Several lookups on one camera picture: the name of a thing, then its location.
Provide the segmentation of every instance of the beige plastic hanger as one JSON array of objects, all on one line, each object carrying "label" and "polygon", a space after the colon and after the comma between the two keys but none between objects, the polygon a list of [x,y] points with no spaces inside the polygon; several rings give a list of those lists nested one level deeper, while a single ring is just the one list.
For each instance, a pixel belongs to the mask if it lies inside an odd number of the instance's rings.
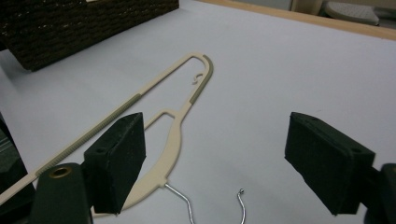
[{"label": "beige plastic hanger", "polygon": [[13,195],[15,195],[25,186],[35,181],[44,171],[46,171],[50,167],[56,165],[64,158],[69,156],[77,148],[79,148],[86,141],[92,138],[95,134],[97,134],[99,131],[105,128],[111,121],[116,119],[126,109],[128,109],[130,106],[136,103],[144,94],[146,94],[148,91],[150,91],[160,82],[162,82],[166,77],[171,75],[181,65],[186,63],[191,58],[200,60],[204,64],[205,70],[202,73],[195,76],[196,87],[194,88],[188,100],[185,102],[185,104],[181,107],[179,111],[165,109],[160,113],[158,113],[156,116],[154,116],[154,118],[151,119],[148,122],[148,124],[145,125],[145,129],[146,129],[162,115],[169,115],[174,118],[174,122],[172,123],[163,154],[154,164],[154,166],[149,170],[149,172],[134,184],[134,187],[124,205],[124,208],[130,207],[140,202],[141,200],[149,196],[150,193],[153,192],[155,189],[159,187],[163,188],[167,182],[167,177],[169,176],[170,172],[175,166],[180,151],[181,122],[186,117],[187,113],[190,111],[190,108],[196,102],[198,96],[200,95],[200,93],[202,92],[205,85],[207,84],[207,82],[209,81],[209,79],[213,74],[213,63],[207,56],[201,53],[194,52],[181,58],[179,61],[174,63],[168,69],[166,69],[157,77],[155,77],[153,80],[151,80],[150,83],[148,83],[146,86],[140,89],[135,95],[133,95],[128,101],[122,104],[118,109],[110,113],[102,122],[98,123],[89,131],[84,133],[74,143],[72,143],[65,149],[61,150],[52,159],[44,163],[43,166],[36,169],[34,172],[29,173],[21,180],[19,180],[17,183],[15,183],[11,188],[4,191],[0,195],[0,205],[5,203],[8,199],[10,199]]}]

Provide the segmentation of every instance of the wicker basket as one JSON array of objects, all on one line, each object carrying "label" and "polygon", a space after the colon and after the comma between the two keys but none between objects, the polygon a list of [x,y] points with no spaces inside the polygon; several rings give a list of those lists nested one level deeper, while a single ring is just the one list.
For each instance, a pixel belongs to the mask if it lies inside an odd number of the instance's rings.
[{"label": "wicker basket", "polygon": [[0,42],[37,70],[177,8],[178,0],[0,0]]}]

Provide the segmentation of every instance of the silver wire hook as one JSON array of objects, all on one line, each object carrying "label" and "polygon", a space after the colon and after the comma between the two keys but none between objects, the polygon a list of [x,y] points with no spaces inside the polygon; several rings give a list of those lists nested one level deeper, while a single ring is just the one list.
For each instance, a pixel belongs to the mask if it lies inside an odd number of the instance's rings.
[{"label": "silver wire hook", "polygon": [[[188,207],[188,209],[189,209],[190,223],[191,223],[191,224],[194,224],[194,219],[193,219],[193,217],[192,217],[192,209],[191,209],[191,204],[190,204],[189,198],[187,198],[187,197],[186,197],[185,195],[183,195],[180,191],[176,190],[175,188],[171,187],[170,185],[165,184],[165,186],[166,186],[169,190],[171,190],[173,193],[175,193],[178,197],[180,197],[180,198],[182,198],[184,201],[186,201],[187,207]],[[245,191],[244,191],[243,189],[240,189],[239,192],[238,192],[238,194],[236,195],[237,198],[238,198],[238,200],[239,200],[239,203],[240,203],[241,206],[242,206],[242,222],[241,222],[241,224],[244,224],[244,223],[245,223],[245,219],[246,219],[246,207],[245,207],[245,205],[244,205],[244,203],[242,202],[242,199],[241,199],[241,194],[243,194],[244,192],[245,192]]]}]

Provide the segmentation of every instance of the dark woven basket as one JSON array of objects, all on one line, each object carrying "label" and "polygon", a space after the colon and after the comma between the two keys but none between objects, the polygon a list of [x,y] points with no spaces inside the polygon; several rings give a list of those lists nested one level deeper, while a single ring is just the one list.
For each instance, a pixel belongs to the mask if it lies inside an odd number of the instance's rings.
[{"label": "dark woven basket", "polygon": [[178,0],[0,0],[0,47],[28,70],[178,8]]}]

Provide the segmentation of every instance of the white table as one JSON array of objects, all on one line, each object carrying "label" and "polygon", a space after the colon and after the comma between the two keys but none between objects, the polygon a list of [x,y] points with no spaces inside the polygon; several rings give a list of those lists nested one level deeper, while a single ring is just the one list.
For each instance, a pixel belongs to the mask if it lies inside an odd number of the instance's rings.
[{"label": "white table", "polygon": [[[34,73],[0,53],[0,111],[28,171],[68,145],[141,86],[191,51],[215,72],[182,127],[169,183],[192,200],[196,223],[362,223],[333,217],[284,159],[291,111],[318,117],[396,161],[396,42],[200,2],[113,36]],[[145,119],[178,108],[197,61],[125,114]],[[171,119],[147,132],[144,174],[158,159]],[[82,162],[81,147],[66,161]],[[186,204],[167,189],[95,223],[189,223]]]}]

